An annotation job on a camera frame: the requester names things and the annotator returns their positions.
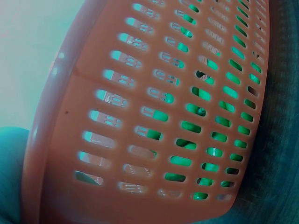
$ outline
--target oval hole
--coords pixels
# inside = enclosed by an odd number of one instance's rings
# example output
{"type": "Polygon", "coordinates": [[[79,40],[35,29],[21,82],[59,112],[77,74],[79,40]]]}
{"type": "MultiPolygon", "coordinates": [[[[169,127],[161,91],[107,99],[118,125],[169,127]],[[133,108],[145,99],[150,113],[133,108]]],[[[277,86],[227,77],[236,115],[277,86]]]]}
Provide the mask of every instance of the oval hole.
{"type": "Polygon", "coordinates": [[[234,68],[238,69],[239,71],[243,71],[243,68],[241,65],[239,65],[237,62],[235,62],[234,60],[230,59],[229,63],[231,66],[233,66],[234,68]]]}
{"type": "Polygon", "coordinates": [[[228,94],[229,96],[231,96],[232,98],[235,98],[235,99],[238,98],[238,93],[235,90],[233,90],[232,88],[228,87],[228,86],[224,86],[223,91],[226,94],[228,94]]]}
{"type": "Polygon", "coordinates": [[[233,105],[231,105],[231,104],[225,102],[225,101],[220,101],[220,102],[219,102],[219,106],[220,106],[221,108],[223,108],[224,110],[227,110],[227,111],[229,111],[229,112],[231,112],[231,113],[234,113],[234,112],[235,112],[235,107],[234,107],[233,105]]]}
{"type": "Polygon", "coordinates": [[[250,79],[251,79],[253,82],[255,82],[255,83],[257,83],[257,84],[260,84],[260,83],[261,83],[260,80],[259,80],[259,78],[256,77],[255,75],[253,75],[253,74],[249,74],[249,77],[250,77],[250,79]]]}
{"type": "Polygon", "coordinates": [[[246,104],[247,106],[251,107],[252,109],[255,109],[255,108],[256,108],[256,104],[253,103],[251,100],[246,99],[244,102],[245,102],[245,104],[246,104]]]}
{"type": "Polygon", "coordinates": [[[235,25],[236,30],[238,30],[241,34],[243,34],[245,37],[247,37],[247,33],[242,30],[238,25],[235,25]]]}
{"type": "Polygon", "coordinates": [[[245,22],[240,16],[237,15],[237,19],[246,27],[248,27],[247,22],[245,22]]]}
{"type": "Polygon", "coordinates": [[[254,89],[254,88],[252,88],[251,86],[248,86],[247,87],[247,90],[248,90],[248,92],[250,92],[251,94],[253,94],[254,96],[258,96],[258,93],[257,93],[257,91],[254,89]]]}
{"type": "Polygon", "coordinates": [[[242,47],[246,47],[246,44],[236,35],[234,35],[234,40],[239,43],[242,47]]]}
{"type": "Polygon", "coordinates": [[[253,117],[248,113],[242,112],[241,117],[249,122],[253,121],[253,117]]]}
{"type": "Polygon", "coordinates": [[[232,82],[234,82],[234,83],[240,85],[240,79],[239,79],[237,76],[235,76],[234,74],[232,74],[232,73],[230,73],[230,72],[227,72],[227,73],[226,73],[226,77],[227,77],[230,81],[232,81],[232,82]]]}
{"type": "Polygon", "coordinates": [[[251,66],[253,67],[253,69],[255,69],[257,72],[262,73],[262,69],[255,64],[254,62],[251,63],[251,66]]]}
{"type": "Polygon", "coordinates": [[[238,9],[243,15],[245,15],[247,18],[249,18],[249,16],[247,15],[246,12],[243,11],[243,9],[241,9],[240,7],[237,7],[237,9],[238,9]]]}

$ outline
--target perforated plastic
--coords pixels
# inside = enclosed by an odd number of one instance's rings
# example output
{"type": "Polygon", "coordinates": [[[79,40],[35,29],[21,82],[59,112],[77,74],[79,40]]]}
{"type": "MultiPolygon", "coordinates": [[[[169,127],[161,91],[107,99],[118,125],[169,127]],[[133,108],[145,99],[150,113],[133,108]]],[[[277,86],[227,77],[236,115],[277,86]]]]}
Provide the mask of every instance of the perforated plastic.
{"type": "Polygon", "coordinates": [[[26,221],[191,223],[227,212],[262,109],[268,8],[86,1],[31,130],[26,221]]]}

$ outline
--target teal fabric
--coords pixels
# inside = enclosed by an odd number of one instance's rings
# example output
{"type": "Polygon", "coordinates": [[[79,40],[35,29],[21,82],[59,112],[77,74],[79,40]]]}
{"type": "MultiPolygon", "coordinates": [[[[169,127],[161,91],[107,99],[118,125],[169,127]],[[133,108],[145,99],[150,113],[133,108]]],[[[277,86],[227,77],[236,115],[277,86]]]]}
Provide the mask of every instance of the teal fabric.
{"type": "Polygon", "coordinates": [[[20,224],[21,175],[28,130],[0,128],[0,224],[20,224]]]}

